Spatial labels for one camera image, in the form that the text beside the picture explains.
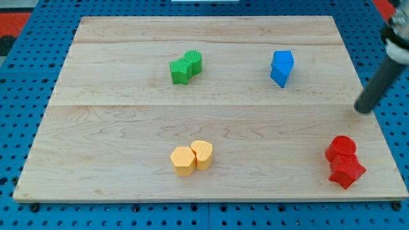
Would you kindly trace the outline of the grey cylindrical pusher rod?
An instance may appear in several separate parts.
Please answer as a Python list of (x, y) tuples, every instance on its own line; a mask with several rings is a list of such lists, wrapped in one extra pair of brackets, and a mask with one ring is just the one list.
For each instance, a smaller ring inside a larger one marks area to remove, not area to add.
[(394, 81), (404, 72), (403, 65), (386, 56), (381, 65), (354, 103), (354, 109), (361, 114), (373, 111)]

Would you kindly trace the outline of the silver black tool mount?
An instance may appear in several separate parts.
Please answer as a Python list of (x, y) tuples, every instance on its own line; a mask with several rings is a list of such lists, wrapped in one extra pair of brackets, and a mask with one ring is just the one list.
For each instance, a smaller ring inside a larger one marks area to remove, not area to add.
[(393, 61), (408, 66), (408, 0), (387, 1), (393, 12), (388, 13), (382, 40)]

